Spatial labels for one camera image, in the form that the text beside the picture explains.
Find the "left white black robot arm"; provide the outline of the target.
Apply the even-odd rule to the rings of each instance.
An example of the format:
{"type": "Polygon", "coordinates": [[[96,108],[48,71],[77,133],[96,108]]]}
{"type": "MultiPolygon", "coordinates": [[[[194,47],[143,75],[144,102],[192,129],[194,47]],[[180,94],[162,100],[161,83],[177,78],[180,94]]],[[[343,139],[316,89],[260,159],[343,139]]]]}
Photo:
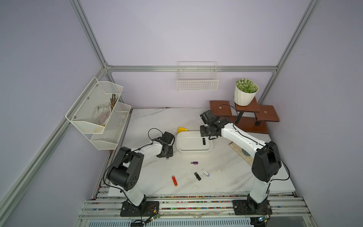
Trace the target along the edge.
{"type": "Polygon", "coordinates": [[[121,147],[114,161],[106,169],[103,181],[110,181],[107,186],[118,189],[133,206],[141,206],[146,201],[146,196],[141,192],[137,182],[145,155],[168,159],[174,154],[174,142],[175,136],[164,132],[139,148],[121,147]]]}

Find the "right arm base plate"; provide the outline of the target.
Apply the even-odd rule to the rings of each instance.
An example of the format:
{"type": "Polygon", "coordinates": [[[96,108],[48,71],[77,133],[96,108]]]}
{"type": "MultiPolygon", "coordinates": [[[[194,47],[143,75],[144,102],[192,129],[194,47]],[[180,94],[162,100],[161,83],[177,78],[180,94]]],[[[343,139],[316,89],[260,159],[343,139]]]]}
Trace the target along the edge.
{"type": "Polygon", "coordinates": [[[254,200],[233,200],[233,210],[235,215],[271,215],[272,209],[269,201],[256,203],[254,200]]]}

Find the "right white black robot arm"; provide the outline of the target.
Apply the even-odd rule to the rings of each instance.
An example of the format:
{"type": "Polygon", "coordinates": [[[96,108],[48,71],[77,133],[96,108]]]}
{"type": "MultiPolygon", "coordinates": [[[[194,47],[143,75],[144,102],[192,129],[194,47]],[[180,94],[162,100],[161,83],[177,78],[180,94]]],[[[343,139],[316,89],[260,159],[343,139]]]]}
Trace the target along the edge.
{"type": "Polygon", "coordinates": [[[256,204],[263,203],[268,196],[271,181],[282,167],[277,144],[253,138],[229,119],[214,116],[211,110],[203,112],[200,118],[203,121],[200,127],[202,137],[208,137],[209,140],[218,137],[228,139],[253,158],[251,171],[255,179],[249,198],[256,204]]]}

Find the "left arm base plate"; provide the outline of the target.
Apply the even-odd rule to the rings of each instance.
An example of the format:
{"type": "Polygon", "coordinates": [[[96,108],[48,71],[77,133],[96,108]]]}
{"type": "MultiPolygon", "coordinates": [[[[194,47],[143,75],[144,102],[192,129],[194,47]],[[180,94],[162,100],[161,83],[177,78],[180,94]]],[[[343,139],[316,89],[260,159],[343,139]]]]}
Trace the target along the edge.
{"type": "Polygon", "coordinates": [[[139,206],[124,201],[120,216],[121,217],[151,217],[158,213],[160,203],[158,201],[144,201],[139,206]]]}

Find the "white blue usb drive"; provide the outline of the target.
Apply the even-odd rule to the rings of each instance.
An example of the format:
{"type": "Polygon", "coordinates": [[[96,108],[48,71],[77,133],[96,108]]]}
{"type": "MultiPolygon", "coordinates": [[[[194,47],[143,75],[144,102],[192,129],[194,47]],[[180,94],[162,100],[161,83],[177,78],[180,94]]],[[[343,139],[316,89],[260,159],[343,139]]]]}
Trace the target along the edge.
{"type": "Polygon", "coordinates": [[[210,177],[210,174],[205,169],[202,169],[202,172],[205,176],[210,177]]]}

